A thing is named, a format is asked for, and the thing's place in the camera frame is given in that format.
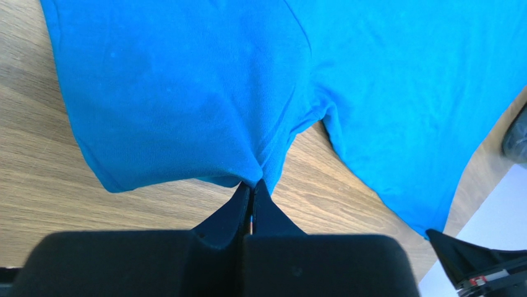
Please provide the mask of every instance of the t-shirt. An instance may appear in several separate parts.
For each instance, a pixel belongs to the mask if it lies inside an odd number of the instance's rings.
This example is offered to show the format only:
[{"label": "t-shirt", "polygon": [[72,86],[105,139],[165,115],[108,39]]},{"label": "t-shirt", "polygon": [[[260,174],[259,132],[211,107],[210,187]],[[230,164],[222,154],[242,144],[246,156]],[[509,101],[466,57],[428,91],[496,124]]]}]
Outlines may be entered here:
[{"label": "t-shirt", "polygon": [[322,120],[424,235],[527,83],[527,1],[41,0],[86,162],[110,192],[278,182]]}]

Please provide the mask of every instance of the wood grain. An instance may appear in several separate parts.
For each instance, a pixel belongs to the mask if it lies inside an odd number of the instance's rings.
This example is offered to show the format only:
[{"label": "wood grain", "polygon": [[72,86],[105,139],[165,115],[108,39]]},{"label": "wood grain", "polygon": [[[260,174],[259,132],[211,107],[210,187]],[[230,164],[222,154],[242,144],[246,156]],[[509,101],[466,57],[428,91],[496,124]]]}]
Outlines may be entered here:
[{"label": "wood grain", "polygon": [[[459,232],[512,165],[499,145],[526,100],[524,92],[472,157],[446,233]],[[0,266],[22,265],[55,231],[190,228],[233,192],[197,180],[106,192],[71,134],[39,2],[0,2]],[[436,259],[429,244],[339,161],[320,123],[294,141],[273,196],[309,233],[395,237],[418,279]]]}]

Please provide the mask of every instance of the blue t-shirt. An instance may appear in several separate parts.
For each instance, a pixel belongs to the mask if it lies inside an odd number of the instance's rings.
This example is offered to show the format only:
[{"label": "blue t-shirt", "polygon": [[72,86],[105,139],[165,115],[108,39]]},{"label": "blue t-shirt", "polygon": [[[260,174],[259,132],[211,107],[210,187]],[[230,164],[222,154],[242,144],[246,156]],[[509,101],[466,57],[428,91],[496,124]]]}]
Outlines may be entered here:
[{"label": "blue t-shirt", "polygon": [[322,120],[410,227],[443,230],[527,83],[527,1],[41,0],[80,149],[110,192],[278,182]]}]

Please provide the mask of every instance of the black object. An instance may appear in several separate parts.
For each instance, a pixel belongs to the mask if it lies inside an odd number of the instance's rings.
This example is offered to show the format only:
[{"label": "black object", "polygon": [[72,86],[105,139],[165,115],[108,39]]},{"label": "black object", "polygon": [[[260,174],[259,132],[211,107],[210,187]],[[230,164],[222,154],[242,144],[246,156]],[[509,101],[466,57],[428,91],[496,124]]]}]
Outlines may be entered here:
[{"label": "black object", "polygon": [[527,167],[527,105],[509,126],[502,142],[503,154]]},{"label": "black object", "polygon": [[192,230],[49,235],[16,276],[10,296],[419,294],[395,240],[308,236],[261,181],[255,189],[241,184]]},{"label": "black object", "polygon": [[527,251],[498,251],[426,231],[461,297],[527,296]]}]

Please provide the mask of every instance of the white surface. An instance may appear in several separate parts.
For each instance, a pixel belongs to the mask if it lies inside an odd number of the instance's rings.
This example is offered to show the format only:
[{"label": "white surface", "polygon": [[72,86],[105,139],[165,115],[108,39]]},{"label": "white surface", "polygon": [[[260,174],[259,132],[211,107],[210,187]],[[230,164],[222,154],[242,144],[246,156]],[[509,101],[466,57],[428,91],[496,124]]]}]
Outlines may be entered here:
[{"label": "white surface", "polygon": [[[527,249],[527,170],[514,165],[456,238],[491,249]],[[419,283],[422,297],[457,297],[439,262]]]}]

